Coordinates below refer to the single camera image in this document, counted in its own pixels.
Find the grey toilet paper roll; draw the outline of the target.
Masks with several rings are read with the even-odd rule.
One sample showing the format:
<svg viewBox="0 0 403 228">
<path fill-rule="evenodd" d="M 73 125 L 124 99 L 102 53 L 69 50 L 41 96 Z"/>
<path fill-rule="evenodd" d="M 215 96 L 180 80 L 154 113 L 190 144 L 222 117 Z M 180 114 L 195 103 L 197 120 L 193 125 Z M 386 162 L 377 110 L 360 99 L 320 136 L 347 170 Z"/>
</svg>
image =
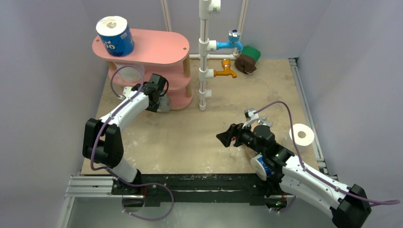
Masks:
<svg viewBox="0 0 403 228">
<path fill-rule="evenodd" d="M 159 107 L 157 112 L 166 113 L 171 110 L 171 100 L 168 95 L 164 95 L 160 97 Z"/>
</svg>

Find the plain white toilet paper roll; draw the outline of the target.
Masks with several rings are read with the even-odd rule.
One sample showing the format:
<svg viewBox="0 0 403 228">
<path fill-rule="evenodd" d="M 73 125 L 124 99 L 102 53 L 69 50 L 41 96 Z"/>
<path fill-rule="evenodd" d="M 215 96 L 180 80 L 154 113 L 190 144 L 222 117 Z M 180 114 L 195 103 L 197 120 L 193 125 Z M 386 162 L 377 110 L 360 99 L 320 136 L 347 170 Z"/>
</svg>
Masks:
<svg viewBox="0 0 403 228">
<path fill-rule="evenodd" d="M 116 64 L 117 68 L 124 67 L 117 73 L 120 77 L 120 81 L 126 82 L 136 82 L 141 79 L 142 75 L 145 73 L 145 68 L 143 65 L 139 64 Z"/>
</svg>

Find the pink three-tier shelf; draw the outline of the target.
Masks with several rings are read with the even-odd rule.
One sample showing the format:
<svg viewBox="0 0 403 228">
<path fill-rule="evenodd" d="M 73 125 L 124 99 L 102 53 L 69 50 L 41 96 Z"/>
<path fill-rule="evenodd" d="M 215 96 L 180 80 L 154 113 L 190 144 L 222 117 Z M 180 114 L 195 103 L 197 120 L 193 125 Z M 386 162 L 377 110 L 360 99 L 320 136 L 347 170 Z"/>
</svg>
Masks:
<svg viewBox="0 0 403 228">
<path fill-rule="evenodd" d="M 93 52 L 108 63 L 108 76 L 115 85 L 134 86 L 140 80 L 129 82 L 116 70 L 119 65 L 138 65 L 145 70 L 144 79 L 152 74 L 165 77 L 169 82 L 168 97 L 171 109 L 186 108 L 193 98 L 188 39 L 176 32 L 131 29 L 134 51 L 125 57 L 114 57 L 106 51 L 101 38 L 96 36 L 92 43 Z"/>
</svg>

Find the blue toilet paper roll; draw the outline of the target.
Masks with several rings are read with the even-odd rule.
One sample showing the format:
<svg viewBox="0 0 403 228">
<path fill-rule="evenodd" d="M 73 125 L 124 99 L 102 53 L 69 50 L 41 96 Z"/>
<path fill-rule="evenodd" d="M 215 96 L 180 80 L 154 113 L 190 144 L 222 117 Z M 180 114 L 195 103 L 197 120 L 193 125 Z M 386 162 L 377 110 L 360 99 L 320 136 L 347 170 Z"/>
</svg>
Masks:
<svg viewBox="0 0 403 228">
<path fill-rule="evenodd" d="M 124 57 L 134 50 L 134 40 L 128 22 L 121 16 L 107 16 L 96 24 L 96 31 L 106 51 L 114 57 Z"/>
</svg>

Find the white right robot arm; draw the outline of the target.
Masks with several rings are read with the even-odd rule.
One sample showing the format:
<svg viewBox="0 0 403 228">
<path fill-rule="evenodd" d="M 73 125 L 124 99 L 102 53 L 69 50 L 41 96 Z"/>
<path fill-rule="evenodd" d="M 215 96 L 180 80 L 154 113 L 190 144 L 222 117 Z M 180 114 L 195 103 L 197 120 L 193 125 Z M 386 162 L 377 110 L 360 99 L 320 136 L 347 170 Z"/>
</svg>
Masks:
<svg viewBox="0 0 403 228">
<path fill-rule="evenodd" d="M 268 194 L 285 193 L 301 198 L 323 211 L 338 228 L 360 228 L 371 213 L 365 190 L 357 184 L 340 183 L 303 162 L 276 142 L 269 126 L 254 129 L 231 124 L 216 135 L 225 146 L 246 146 L 257 153 L 252 159 L 257 175 L 267 183 Z"/>
</svg>

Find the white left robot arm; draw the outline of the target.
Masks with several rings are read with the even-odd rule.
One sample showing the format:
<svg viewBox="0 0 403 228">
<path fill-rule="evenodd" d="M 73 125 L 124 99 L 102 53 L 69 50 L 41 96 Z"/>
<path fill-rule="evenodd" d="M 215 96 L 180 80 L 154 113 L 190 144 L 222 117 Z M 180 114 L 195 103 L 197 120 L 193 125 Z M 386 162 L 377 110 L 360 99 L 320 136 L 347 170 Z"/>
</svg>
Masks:
<svg viewBox="0 0 403 228">
<path fill-rule="evenodd" d="M 124 158 L 122 131 L 142 111 L 169 110 L 168 80 L 158 74 L 152 74 L 149 81 L 137 84 L 130 93 L 111 112 L 100 119 L 90 118 L 85 124 L 82 154 L 101 169 L 107 169 L 119 177 L 123 188 L 129 194 L 137 194 L 142 182 L 137 176 L 139 170 L 131 166 Z"/>
</svg>

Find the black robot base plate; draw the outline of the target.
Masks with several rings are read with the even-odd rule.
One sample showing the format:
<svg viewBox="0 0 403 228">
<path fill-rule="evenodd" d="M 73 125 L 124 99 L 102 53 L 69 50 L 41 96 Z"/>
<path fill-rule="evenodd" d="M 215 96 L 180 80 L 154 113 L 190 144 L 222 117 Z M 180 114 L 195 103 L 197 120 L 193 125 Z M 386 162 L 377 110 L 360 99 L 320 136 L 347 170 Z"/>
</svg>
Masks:
<svg viewBox="0 0 403 228">
<path fill-rule="evenodd" d="M 286 194 L 275 182 L 263 181 L 254 173 L 140 174 L 140 184 L 127 185 L 113 179 L 112 195 L 139 196 L 147 207 L 162 202 L 248 203 L 283 209 Z"/>
</svg>

